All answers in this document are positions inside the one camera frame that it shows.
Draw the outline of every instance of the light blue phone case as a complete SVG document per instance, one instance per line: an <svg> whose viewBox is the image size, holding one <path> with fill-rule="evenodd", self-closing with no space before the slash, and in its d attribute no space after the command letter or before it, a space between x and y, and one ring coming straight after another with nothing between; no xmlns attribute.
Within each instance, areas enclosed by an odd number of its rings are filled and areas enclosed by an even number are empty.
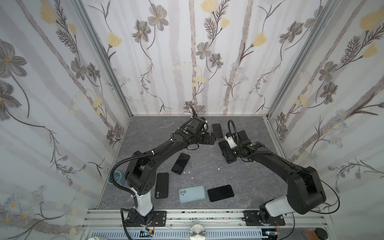
<svg viewBox="0 0 384 240"><path fill-rule="evenodd" d="M181 203L192 202L205 198L204 186L188 187L179 190L179 200Z"/></svg>

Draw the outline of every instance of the black smartphone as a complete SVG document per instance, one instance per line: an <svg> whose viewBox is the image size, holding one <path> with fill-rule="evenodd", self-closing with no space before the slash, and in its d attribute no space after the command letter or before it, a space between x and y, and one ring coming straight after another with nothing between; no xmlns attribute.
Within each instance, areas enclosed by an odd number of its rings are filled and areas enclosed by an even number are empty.
<svg viewBox="0 0 384 240"><path fill-rule="evenodd" d="M162 199L168 197L169 173L160 172L156 176L155 198Z"/></svg>
<svg viewBox="0 0 384 240"><path fill-rule="evenodd" d="M208 189L208 197L211 202L216 202L234 196L235 194L233 193L231 185Z"/></svg>
<svg viewBox="0 0 384 240"><path fill-rule="evenodd" d="M225 161L230 164L237 161L237 157L233 154L228 142L226 140L218 143L220 147L221 154L225 157Z"/></svg>
<svg viewBox="0 0 384 240"><path fill-rule="evenodd" d="M212 124L212 131L217 139L224 138L220 123Z"/></svg>
<svg viewBox="0 0 384 240"><path fill-rule="evenodd" d="M180 153L179 158L176 160L175 165L172 167L172 172L181 175L185 166L187 165L189 158L190 156L188 154Z"/></svg>

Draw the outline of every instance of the phone screen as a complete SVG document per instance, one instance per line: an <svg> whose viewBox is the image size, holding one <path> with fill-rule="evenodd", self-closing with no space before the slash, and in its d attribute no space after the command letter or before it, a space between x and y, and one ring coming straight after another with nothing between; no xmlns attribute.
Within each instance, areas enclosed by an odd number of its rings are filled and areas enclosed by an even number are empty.
<svg viewBox="0 0 384 240"><path fill-rule="evenodd" d="M234 196L235 194L233 193L231 185L208 189L208 197L211 202L216 202Z"/></svg>
<svg viewBox="0 0 384 240"><path fill-rule="evenodd" d="M178 175L181 175L185 166L187 165L189 158L190 156L188 154L180 153L179 158L176 160L175 165L173 165L172 167L172 172L177 173Z"/></svg>
<svg viewBox="0 0 384 240"><path fill-rule="evenodd" d="M212 124L212 131L215 135L216 138L220 139L220 138L224 138L223 136L223 131L221 130L221 125L220 123L214 123Z"/></svg>

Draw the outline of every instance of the smartphone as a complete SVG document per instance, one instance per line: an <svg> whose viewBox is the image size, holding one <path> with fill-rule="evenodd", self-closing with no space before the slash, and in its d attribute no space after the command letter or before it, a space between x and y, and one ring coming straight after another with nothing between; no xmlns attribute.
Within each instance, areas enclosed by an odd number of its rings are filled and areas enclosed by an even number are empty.
<svg viewBox="0 0 384 240"><path fill-rule="evenodd" d="M220 123L212 124L212 131L217 139L224 138Z"/></svg>
<svg viewBox="0 0 384 240"><path fill-rule="evenodd" d="M156 176L155 198L162 199L168 197L169 173L160 172Z"/></svg>
<svg viewBox="0 0 384 240"><path fill-rule="evenodd" d="M218 143L220 147L221 154L225 157L225 161L230 164L237 161L237 157L233 154L228 142L226 140Z"/></svg>
<svg viewBox="0 0 384 240"><path fill-rule="evenodd" d="M208 189L208 197L211 202L216 202L234 196L235 194L233 193L231 185Z"/></svg>
<svg viewBox="0 0 384 240"><path fill-rule="evenodd" d="M181 175L185 166L187 165L189 158L190 156L188 154L180 153L179 158L176 160L175 165L172 167L172 172Z"/></svg>
<svg viewBox="0 0 384 240"><path fill-rule="evenodd" d="M179 190L179 200L181 203L192 202L205 198L204 186L188 187Z"/></svg>

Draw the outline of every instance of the black lid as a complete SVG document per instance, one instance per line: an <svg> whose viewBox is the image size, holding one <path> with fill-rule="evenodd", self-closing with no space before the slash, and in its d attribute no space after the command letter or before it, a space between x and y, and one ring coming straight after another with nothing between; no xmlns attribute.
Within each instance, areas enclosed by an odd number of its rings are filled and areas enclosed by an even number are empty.
<svg viewBox="0 0 384 240"><path fill-rule="evenodd" d="M321 240L326 240L328 238L328 233L324 229L322 229L322 228L319 228L319 227L316 228L314 233Z"/></svg>

